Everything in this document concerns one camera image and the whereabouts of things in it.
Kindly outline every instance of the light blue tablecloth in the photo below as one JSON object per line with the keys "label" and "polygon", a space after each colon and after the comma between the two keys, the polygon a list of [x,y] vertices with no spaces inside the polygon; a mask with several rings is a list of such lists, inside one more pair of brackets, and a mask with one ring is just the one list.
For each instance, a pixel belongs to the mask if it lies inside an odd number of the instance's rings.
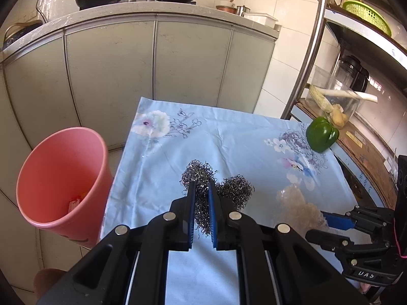
{"label": "light blue tablecloth", "polygon": [[[330,150],[312,151],[307,124],[207,106],[142,98],[107,201],[101,237],[115,226],[147,224],[183,196],[181,174],[197,159],[218,180],[243,175],[255,188],[244,212],[274,227],[276,193],[297,183],[308,202],[343,214],[355,198]],[[364,242],[358,232],[352,240]],[[319,251],[341,270],[330,252]],[[170,252],[166,304],[238,304],[234,251],[215,251],[195,231],[189,252]]]}

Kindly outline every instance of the power cord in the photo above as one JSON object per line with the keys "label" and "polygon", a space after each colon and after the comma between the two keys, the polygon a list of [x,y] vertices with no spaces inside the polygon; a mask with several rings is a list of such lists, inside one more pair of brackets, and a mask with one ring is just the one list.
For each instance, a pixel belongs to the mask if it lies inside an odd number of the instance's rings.
{"label": "power cord", "polygon": [[39,0],[37,0],[37,3],[35,4],[35,8],[36,8],[37,12],[41,15],[41,17],[42,17],[44,23],[47,23],[48,21],[47,21],[46,17],[45,17],[44,14],[41,12],[41,10],[39,10],[39,8],[38,8],[38,2],[39,2]]}

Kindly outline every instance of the cabinet door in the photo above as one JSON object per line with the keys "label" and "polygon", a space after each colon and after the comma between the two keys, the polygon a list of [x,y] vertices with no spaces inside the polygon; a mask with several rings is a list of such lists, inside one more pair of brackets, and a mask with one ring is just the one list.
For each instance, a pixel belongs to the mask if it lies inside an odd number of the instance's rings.
{"label": "cabinet door", "polygon": [[0,191],[14,204],[17,204],[17,177],[29,154],[30,147],[11,110],[0,65]]}
{"label": "cabinet door", "polygon": [[216,106],[230,30],[159,21],[154,99]]}
{"label": "cabinet door", "polygon": [[252,113],[256,106],[274,42],[233,32],[218,107]]}
{"label": "cabinet door", "polygon": [[32,147],[56,131],[79,126],[62,37],[9,64],[6,61],[5,75],[17,118]]}
{"label": "cabinet door", "polygon": [[0,194],[0,268],[13,286],[33,291],[39,271],[35,227]]}
{"label": "cabinet door", "polygon": [[104,25],[68,34],[72,90],[82,126],[107,145],[126,142],[140,97],[152,98],[153,21]]}

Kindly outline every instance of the white box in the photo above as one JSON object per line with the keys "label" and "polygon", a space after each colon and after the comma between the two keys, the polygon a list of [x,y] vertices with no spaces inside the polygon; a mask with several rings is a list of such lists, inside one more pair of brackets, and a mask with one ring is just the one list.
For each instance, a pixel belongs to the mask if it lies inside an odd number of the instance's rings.
{"label": "white box", "polygon": [[244,14],[243,17],[250,19],[251,21],[266,25],[271,28],[274,28],[275,23],[278,22],[278,19],[275,19],[274,17],[270,16],[269,14],[250,12],[250,13]]}

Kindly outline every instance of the pink string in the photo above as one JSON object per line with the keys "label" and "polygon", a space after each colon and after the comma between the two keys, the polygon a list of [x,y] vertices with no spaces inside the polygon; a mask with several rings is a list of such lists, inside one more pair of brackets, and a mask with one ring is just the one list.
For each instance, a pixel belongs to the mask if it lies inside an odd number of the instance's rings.
{"label": "pink string", "polygon": [[407,256],[401,255],[400,244],[398,243],[397,234],[396,234],[396,219],[394,219],[394,218],[393,218],[393,231],[394,231],[394,239],[396,240],[396,245],[397,245],[397,249],[398,249],[398,255],[400,257],[402,257],[403,259],[406,259]]}

